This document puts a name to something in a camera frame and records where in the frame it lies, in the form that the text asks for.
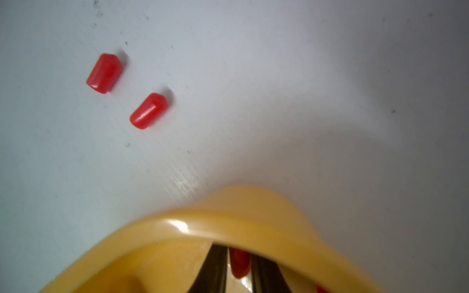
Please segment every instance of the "red rubber end cap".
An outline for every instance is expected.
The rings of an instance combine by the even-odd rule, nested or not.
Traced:
[[[91,71],[86,84],[102,94],[109,92],[123,70],[116,55],[102,54]]]
[[[130,116],[130,123],[139,129],[149,127],[168,108],[166,98],[160,94],[152,93]]]
[[[326,291],[323,287],[321,286],[317,286],[316,287],[316,290],[318,293],[329,293],[328,291]]]
[[[231,273],[241,279],[251,271],[251,254],[249,252],[230,248]]]

